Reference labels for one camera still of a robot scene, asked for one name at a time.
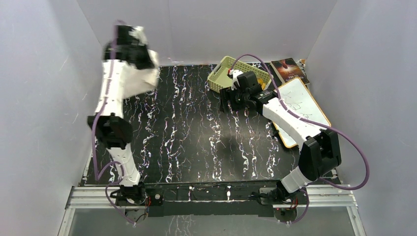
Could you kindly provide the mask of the light green plastic basket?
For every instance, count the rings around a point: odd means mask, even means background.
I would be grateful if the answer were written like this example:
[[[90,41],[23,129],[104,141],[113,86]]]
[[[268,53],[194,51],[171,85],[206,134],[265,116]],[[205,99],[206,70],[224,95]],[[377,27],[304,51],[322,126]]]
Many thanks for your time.
[[[220,63],[211,71],[207,78],[209,88],[216,92],[220,93],[220,90],[227,88],[233,85],[233,77],[237,76],[241,72],[252,71],[255,73],[258,82],[261,84],[263,89],[267,88],[267,85],[270,84],[269,74],[262,70],[259,67],[251,66],[245,62],[237,61],[233,68],[230,70],[232,65],[235,62],[235,58],[225,56]]]

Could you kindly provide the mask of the cream white towel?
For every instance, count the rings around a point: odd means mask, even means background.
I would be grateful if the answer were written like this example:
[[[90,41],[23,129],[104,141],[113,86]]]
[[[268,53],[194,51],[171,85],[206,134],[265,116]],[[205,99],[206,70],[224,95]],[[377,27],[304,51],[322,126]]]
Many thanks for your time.
[[[122,77],[124,78],[123,99],[132,96],[149,92],[154,90],[159,82],[158,67],[159,58],[158,53],[154,50],[148,49],[150,59],[154,68],[137,69],[133,65],[125,63],[122,70]]]

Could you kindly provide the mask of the brown and yellow towel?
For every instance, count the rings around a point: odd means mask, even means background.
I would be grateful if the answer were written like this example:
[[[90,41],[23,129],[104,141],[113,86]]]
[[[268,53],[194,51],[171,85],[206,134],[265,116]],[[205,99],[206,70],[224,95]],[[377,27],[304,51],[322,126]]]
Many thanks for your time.
[[[265,81],[262,78],[257,78],[257,81],[260,84],[262,90],[266,90],[269,87],[269,80]]]

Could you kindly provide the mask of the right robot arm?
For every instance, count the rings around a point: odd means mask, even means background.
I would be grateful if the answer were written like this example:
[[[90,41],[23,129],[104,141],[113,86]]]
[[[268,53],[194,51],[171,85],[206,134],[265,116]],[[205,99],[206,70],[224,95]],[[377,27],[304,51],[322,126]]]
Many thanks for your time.
[[[274,189],[252,193],[261,204],[288,204],[300,190],[341,164],[337,133],[311,120],[303,121],[283,97],[281,89],[287,89],[291,98],[309,98],[305,107],[317,104],[300,79],[292,79],[277,89],[262,89],[253,71],[231,70],[227,76],[232,78],[232,85],[220,90],[220,110],[254,110],[277,124],[299,148],[298,165]]]

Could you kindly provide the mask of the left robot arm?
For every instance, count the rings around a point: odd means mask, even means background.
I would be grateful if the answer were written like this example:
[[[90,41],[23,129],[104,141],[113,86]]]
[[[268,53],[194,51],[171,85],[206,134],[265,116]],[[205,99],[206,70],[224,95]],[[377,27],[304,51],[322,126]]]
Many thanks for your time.
[[[133,158],[133,128],[124,119],[123,102],[156,89],[159,82],[158,54],[148,48],[144,28],[116,25],[114,38],[103,49],[102,69],[99,101],[87,123],[92,140],[104,145],[119,173],[120,189],[111,198],[140,205],[147,192]]]

